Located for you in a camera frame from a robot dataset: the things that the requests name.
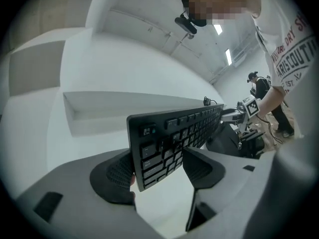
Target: cable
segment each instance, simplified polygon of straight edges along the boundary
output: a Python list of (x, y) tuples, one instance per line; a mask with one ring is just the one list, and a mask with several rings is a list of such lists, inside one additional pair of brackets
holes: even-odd
[(261, 119), (258, 115), (256, 115), (256, 117), (257, 117), (258, 119), (260, 119), (261, 121), (263, 121), (264, 123), (267, 123), (267, 124), (268, 124), (269, 133), (270, 133), (270, 135), (273, 137), (273, 139), (274, 139), (276, 142), (278, 142), (278, 143), (280, 143), (280, 144), (283, 144), (283, 142), (282, 142), (280, 139), (274, 137), (274, 136), (273, 136), (273, 133), (271, 133), (271, 124), (270, 124), (270, 122)]

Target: person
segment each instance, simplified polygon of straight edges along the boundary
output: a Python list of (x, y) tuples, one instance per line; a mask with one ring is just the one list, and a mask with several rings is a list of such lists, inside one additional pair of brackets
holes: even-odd
[(249, 13), (256, 26), (257, 40), (265, 52), (272, 86), (260, 101), (259, 116), (277, 108), (284, 98), (301, 134), (317, 130), (318, 43), (307, 19), (293, 0), (182, 0), (189, 18), (218, 23)]
[[(248, 80), (256, 85), (255, 98), (262, 100), (269, 91), (270, 86), (268, 81), (265, 78), (258, 77), (257, 73), (258, 72), (250, 73), (248, 75)], [(276, 130), (277, 133), (282, 132), (284, 138), (294, 135), (295, 131), (284, 114), (281, 105), (278, 105), (271, 111), (271, 113), (278, 122), (278, 129)]]

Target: ceiling light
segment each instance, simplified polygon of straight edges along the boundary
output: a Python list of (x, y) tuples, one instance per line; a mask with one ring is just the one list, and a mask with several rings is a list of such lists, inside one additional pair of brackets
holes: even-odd
[(227, 57), (227, 60), (228, 60), (228, 65), (230, 66), (232, 64), (232, 61), (231, 61), (231, 56), (230, 56), (230, 50), (226, 50), (226, 57)]
[(221, 25), (214, 25), (214, 27), (218, 35), (220, 35), (223, 32), (223, 30), (221, 29)]

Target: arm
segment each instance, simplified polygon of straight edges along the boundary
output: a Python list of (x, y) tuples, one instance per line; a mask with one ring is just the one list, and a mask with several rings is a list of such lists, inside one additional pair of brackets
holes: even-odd
[(259, 102), (259, 116), (264, 117), (267, 113), (277, 108), (284, 100), (285, 92), (282, 87), (271, 87), (265, 97)]

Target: keyboard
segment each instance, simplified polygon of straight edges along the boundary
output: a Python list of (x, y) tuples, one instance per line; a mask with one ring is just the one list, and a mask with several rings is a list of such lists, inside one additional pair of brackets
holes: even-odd
[(201, 148), (220, 124), (224, 105), (127, 118), (130, 150), (139, 191), (182, 166), (183, 148)]

